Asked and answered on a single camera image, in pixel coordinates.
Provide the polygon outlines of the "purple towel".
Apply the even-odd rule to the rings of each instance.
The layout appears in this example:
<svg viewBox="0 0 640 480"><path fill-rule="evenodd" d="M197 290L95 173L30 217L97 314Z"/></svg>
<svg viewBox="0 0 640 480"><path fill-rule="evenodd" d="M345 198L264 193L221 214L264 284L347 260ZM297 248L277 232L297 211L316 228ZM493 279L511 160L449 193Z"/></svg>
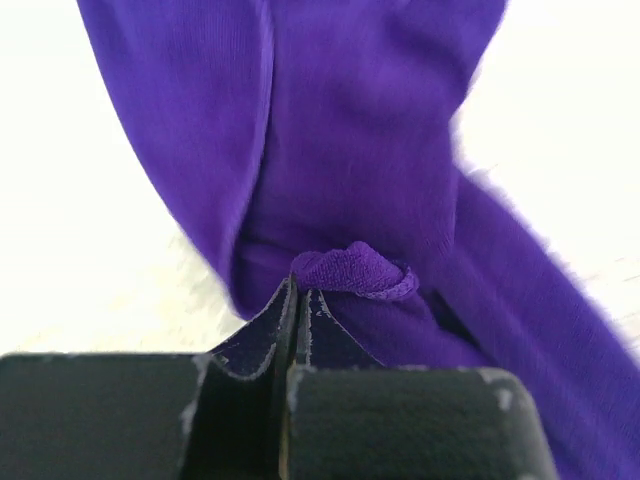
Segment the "purple towel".
<svg viewBox="0 0 640 480"><path fill-rule="evenodd" d="M242 317L294 275L387 365L513 372L562 478L638 477L638 366L453 159L503 2L79 10L142 167Z"/></svg>

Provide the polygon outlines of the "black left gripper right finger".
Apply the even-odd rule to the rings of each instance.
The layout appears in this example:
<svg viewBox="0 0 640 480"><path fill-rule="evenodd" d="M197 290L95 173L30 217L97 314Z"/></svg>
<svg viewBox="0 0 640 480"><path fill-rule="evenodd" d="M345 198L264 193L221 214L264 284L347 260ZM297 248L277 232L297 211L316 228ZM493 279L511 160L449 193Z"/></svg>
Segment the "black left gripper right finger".
<svg viewBox="0 0 640 480"><path fill-rule="evenodd" d="M284 479L554 479L533 399L495 368L383 367L301 300L287 378Z"/></svg>

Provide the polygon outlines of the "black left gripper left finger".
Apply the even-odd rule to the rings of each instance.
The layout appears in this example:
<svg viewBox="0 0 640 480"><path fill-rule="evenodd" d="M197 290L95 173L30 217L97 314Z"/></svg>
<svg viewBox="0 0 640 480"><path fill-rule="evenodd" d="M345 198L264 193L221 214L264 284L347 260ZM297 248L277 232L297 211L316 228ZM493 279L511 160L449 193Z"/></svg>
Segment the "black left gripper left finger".
<svg viewBox="0 0 640 480"><path fill-rule="evenodd" d="M5 479L274 479L298 291L204 353L1 360Z"/></svg>

